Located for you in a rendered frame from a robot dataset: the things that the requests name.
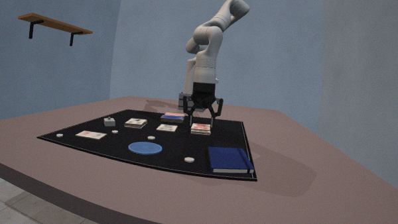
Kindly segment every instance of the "white disc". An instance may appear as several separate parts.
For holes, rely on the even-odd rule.
[[[185,157],[184,160],[185,160],[185,162],[194,162],[195,161],[195,159],[192,157]]]

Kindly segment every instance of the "blue plate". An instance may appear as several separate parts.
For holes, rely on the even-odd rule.
[[[152,142],[134,142],[129,145],[129,150],[137,154],[152,155],[160,153],[162,147]]]

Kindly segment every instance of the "gray wall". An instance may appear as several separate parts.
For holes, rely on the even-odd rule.
[[[322,1],[247,0],[250,12],[224,33],[216,97],[276,109],[315,132],[322,85]],[[178,99],[194,29],[219,1],[121,2],[110,98]]]
[[[317,134],[398,188],[398,1],[324,0]]]
[[[0,119],[109,99],[120,1],[1,1]],[[75,35],[18,16],[36,13],[93,31]]]

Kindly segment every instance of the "brown table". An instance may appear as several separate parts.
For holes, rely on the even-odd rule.
[[[225,105],[243,121],[258,182],[153,170],[37,139],[124,109],[122,97],[0,121],[0,178],[98,223],[398,223],[398,190],[283,113]],[[210,113],[195,113],[210,117]]]

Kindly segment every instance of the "wooden shelf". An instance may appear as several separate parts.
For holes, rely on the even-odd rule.
[[[21,15],[18,17],[18,19],[31,22],[31,29],[29,31],[29,38],[31,39],[33,37],[33,25],[35,24],[40,24],[45,27],[50,27],[50,28],[56,28],[57,30],[62,30],[65,32],[70,32],[70,45],[73,43],[73,35],[79,34],[79,35],[84,35],[84,34],[91,34],[93,33],[90,30],[86,30],[80,27],[75,27],[72,25],[69,25],[67,23],[63,23],[60,21],[56,21],[55,19],[50,19],[47,17],[43,17],[42,15],[38,15],[35,13],[29,13],[26,15]]]

